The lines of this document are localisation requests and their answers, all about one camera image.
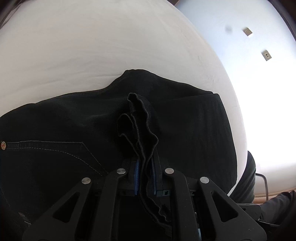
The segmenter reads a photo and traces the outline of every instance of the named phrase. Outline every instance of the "pocket stitching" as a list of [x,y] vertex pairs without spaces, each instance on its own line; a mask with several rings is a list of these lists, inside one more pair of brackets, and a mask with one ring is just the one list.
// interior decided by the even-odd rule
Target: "pocket stitching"
[[91,165],[89,165],[88,163],[86,163],[84,160],[82,160],[81,158],[77,157],[77,156],[74,156],[68,152],[64,152],[64,151],[60,151],[60,150],[52,150],[52,149],[45,149],[45,148],[37,148],[37,147],[21,147],[21,148],[6,148],[6,149],[40,149],[40,150],[51,150],[51,151],[58,151],[58,152],[62,152],[62,153],[65,153],[65,154],[68,154],[68,155],[71,155],[77,159],[79,159],[80,161],[82,161],[83,163],[85,163],[86,165],[88,165],[91,169],[93,169],[96,173],[98,173],[100,176],[103,177],[102,174],[100,174],[96,169],[94,169]]

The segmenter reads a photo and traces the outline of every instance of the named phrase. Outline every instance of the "black device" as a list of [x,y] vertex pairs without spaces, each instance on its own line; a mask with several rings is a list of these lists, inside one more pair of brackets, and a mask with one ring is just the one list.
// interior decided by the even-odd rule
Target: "black device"
[[[154,194],[170,197],[173,241],[266,241],[278,227],[259,221],[260,205],[235,203],[209,178],[197,180],[162,168],[156,149],[151,161]],[[138,164],[131,162],[128,171],[120,168],[97,180],[84,178],[33,223],[22,240],[118,240],[117,199],[137,194]],[[77,239],[81,230],[84,238]]]

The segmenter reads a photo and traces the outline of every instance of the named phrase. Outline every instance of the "round metal bolt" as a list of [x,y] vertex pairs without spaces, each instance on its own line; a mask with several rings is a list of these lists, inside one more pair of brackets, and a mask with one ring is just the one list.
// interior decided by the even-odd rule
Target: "round metal bolt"
[[174,169],[173,168],[167,168],[167,169],[165,169],[165,173],[166,174],[173,174],[174,173]]
[[85,177],[85,178],[83,178],[83,179],[81,180],[81,182],[82,182],[83,184],[89,184],[89,183],[91,182],[91,179],[90,179],[89,177]]
[[200,181],[201,181],[202,183],[208,183],[210,180],[209,180],[207,177],[201,177],[201,178],[200,178]]
[[118,174],[125,174],[126,170],[124,168],[117,169]]

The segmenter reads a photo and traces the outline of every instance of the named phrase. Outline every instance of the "wall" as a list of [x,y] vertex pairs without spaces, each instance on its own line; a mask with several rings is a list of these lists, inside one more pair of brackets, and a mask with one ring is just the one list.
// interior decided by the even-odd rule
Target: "wall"
[[[270,193],[295,187],[296,42],[287,25],[267,0],[179,0],[176,7],[223,63],[242,110],[248,150]],[[261,179],[255,192],[264,193]]]

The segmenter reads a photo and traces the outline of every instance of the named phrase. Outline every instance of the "black jeans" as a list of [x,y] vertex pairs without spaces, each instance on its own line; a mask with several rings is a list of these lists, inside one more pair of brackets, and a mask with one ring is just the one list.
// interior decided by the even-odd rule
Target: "black jeans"
[[237,178],[228,118],[218,94],[129,70],[108,87],[19,107],[0,118],[0,206],[21,237],[84,177],[98,179],[139,160],[137,201],[169,229],[170,215],[147,188],[151,155],[192,178],[208,176],[224,192]]

